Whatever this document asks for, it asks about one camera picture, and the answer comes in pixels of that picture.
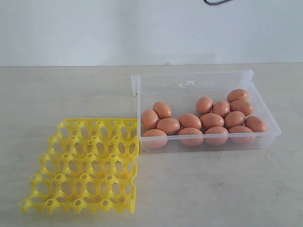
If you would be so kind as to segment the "brown egg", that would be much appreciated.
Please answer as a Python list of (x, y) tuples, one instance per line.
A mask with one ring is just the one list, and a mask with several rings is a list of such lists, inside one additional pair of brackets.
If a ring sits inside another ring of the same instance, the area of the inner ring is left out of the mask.
[(200, 117), (202, 126), (205, 129), (209, 129), (212, 127), (223, 127), (224, 126), (224, 119), (218, 115), (218, 114), (214, 114), (214, 113), (207, 113), (204, 114)]
[(180, 129), (180, 123), (174, 118), (163, 118), (159, 120), (156, 128), (164, 131), (167, 135), (175, 135)]
[(153, 110), (156, 112), (160, 119), (170, 118), (172, 116), (171, 107), (164, 102), (156, 102), (153, 105)]
[(148, 130), (155, 129), (159, 121), (157, 113), (153, 109), (145, 110), (141, 115), (144, 127)]
[(147, 130), (143, 138), (143, 144), (153, 149), (161, 148), (168, 142), (167, 134), (159, 129)]
[(234, 126), (230, 128), (229, 133), (235, 134), (235, 136), (231, 137), (231, 140), (236, 144), (251, 144), (255, 141), (256, 137), (253, 135), (249, 135), (249, 133), (253, 133), (253, 130), (246, 126)]
[(205, 135), (211, 135), (205, 142), (210, 146), (223, 145), (228, 140), (228, 130), (222, 126), (214, 126), (206, 130)]
[(204, 136), (203, 133), (197, 128), (183, 128), (178, 133), (179, 136), (185, 136), (180, 139), (180, 142), (189, 147), (195, 147), (203, 143)]
[(230, 104), (226, 101), (218, 101), (213, 105), (212, 113), (225, 118), (230, 112)]
[(182, 128), (196, 128), (198, 130), (202, 128), (201, 120), (192, 113), (183, 114), (178, 121)]
[(235, 126), (242, 126), (245, 122), (245, 118), (245, 114), (241, 111), (229, 112), (224, 119), (225, 127), (229, 130)]
[(245, 89), (235, 89), (231, 91), (228, 96), (227, 96), (227, 101), (229, 103), (232, 103), (234, 101), (242, 100), (242, 101), (247, 101), (249, 98), (249, 94)]
[(198, 99), (196, 103), (196, 111), (200, 115), (204, 115), (207, 113), (210, 113), (213, 109), (213, 100), (211, 97), (204, 96), (200, 99)]
[(267, 130), (265, 122), (257, 116), (247, 117), (245, 126), (250, 128), (253, 132), (265, 132)]
[(250, 116), (253, 114), (253, 106), (244, 100), (236, 100), (230, 103), (230, 111), (240, 111), (245, 116)]

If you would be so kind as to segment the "clear plastic bin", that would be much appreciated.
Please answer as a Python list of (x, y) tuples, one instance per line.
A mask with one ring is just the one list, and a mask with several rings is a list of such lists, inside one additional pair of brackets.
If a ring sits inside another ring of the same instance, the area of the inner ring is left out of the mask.
[(132, 75), (143, 152), (267, 148), (281, 134), (252, 70)]

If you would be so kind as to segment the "yellow plastic egg tray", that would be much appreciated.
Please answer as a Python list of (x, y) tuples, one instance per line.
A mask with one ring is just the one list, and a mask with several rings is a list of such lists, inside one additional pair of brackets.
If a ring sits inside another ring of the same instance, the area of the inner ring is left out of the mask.
[(48, 138), (22, 212), (135, 212), (136, 119), (65, 119)]

